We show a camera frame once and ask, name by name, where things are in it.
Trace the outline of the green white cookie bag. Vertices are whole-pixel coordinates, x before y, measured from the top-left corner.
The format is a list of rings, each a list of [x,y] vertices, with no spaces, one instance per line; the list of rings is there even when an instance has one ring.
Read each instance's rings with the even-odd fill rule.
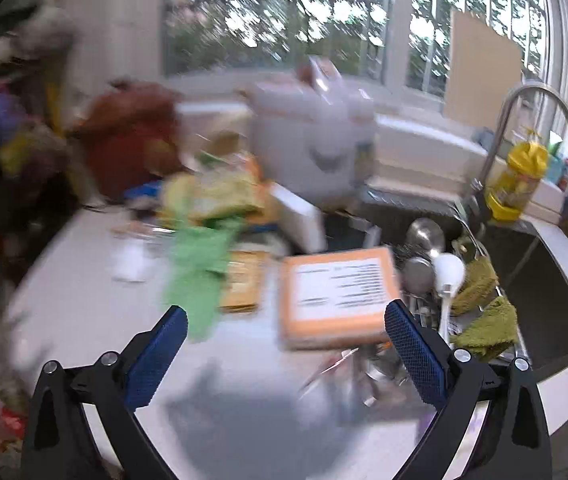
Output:
[[[242,218],[229,217],[210,226],[182,226],[174,235],[162,301],[186,312],[192,341],[207,339],[218,321],[229,256],[243,227]]]

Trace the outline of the steel sink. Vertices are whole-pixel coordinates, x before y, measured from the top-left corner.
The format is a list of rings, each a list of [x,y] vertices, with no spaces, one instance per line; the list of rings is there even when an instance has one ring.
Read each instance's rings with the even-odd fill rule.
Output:
[[[452,203],[401,192],[363,188],[354,214],[378,226],[380,242],[392,248],[396,264],[414,255],[406,235],[417,219],[438,223],[448,249],[466,233]],[[503,292],[517,309],[523,349],[536,378],[561,372],[568,367],[568,278],[557,258],[528,221],[490,223],[478,238]]]

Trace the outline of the yellow dish soap bottle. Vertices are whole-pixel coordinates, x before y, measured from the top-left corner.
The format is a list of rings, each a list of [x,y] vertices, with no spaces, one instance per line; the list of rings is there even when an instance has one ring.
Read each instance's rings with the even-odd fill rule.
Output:
[[[506,168],[486,192],[492,217],[498,222],[515,222],[530,202],[546,174],[549,152],[535,130],[526,129],[526,141],[508,153]]]

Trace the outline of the white ladle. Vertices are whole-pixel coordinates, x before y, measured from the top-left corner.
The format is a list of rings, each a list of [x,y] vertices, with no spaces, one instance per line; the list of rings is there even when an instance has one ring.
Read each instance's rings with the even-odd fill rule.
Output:
[[[434,288],[441,298],[439,335],[446,344],[450,343],[450,316],[452,302],[465,281],[466,266],[461,258],[451,252],[441,252],[432,262]]]

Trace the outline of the white pink rice cooker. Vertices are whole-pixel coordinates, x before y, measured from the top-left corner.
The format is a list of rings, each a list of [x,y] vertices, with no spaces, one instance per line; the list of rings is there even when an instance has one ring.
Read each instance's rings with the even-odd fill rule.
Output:
[[[345,208],[375,164],[373,99],[328,58],[247,91],[250,151],[264,177],[325,210]]]

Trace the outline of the red ceramic stew pot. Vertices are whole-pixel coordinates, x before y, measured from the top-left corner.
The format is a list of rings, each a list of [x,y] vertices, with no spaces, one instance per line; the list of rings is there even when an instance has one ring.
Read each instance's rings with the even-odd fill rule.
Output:
[[[89,106],[71,134],[101,196],[121,202],[124,192],[184,169],[182,94],[156,82],[115,79]]]

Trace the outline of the wooden cutting board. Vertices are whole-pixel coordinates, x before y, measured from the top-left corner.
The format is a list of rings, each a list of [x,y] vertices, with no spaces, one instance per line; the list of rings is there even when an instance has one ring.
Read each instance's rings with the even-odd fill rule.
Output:
[[[468,12],[453,11],[451,24],[443,115],[493,130],[508,92],[521,80],[521,50]]]

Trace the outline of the green dish cloth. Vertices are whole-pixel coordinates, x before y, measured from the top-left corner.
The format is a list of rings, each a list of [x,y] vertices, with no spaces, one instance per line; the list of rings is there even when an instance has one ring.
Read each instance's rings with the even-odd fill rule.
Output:
[[[450,340],[483,362],[496,359],[519,341],[515,306],[500,290],[488,256],[467,264],[466,278],[453,300]]]

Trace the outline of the steel ladle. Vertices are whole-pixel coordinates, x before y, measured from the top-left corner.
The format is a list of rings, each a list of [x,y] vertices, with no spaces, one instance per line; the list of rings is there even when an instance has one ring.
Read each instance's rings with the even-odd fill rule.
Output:
[[[443,230],[431,219],[418,218],[407,230],[405,245],[410,258],[403,266],[403,284],[410,295],[423,296],[433,288],[433,260],[445,249]]]

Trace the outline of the steel kitchen faucet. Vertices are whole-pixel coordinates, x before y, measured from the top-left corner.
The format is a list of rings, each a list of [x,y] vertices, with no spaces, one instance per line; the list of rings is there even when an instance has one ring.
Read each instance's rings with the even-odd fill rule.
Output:
[[[489,188],[495,183],[500,173],[506,168],[509,151],[519,142],[526,141],[526,129],[531,128],[541,135],[542,143],[549,152],[547,171],[549,170],[550,159],[552,158],[549,140],[546,140],[538,129],[534,127],[534,120],[530,110],[530,100],[538,94],[555,104],[555,107],[564,115],[564,122],[568,127],[568,104],[564,102],[558,91],[549,84],[533,81],[527,84],[519,84],[514,90],[509,91],[497,118],[492,143],[488,153],[486,153],[478,177],[475,177],[470,184],[470,194],[467,198],[468,210],[482,221],[494,220],[492,212],[486,203],[486,192],[489,191]]]

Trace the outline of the orange labelled box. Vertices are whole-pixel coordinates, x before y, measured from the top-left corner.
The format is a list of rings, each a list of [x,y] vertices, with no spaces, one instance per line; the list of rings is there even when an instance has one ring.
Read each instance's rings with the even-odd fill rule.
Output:
[[[400,297],[387,246],[288,257],[279,274],[282,343],[290,350],[383,344],[387,304]]]

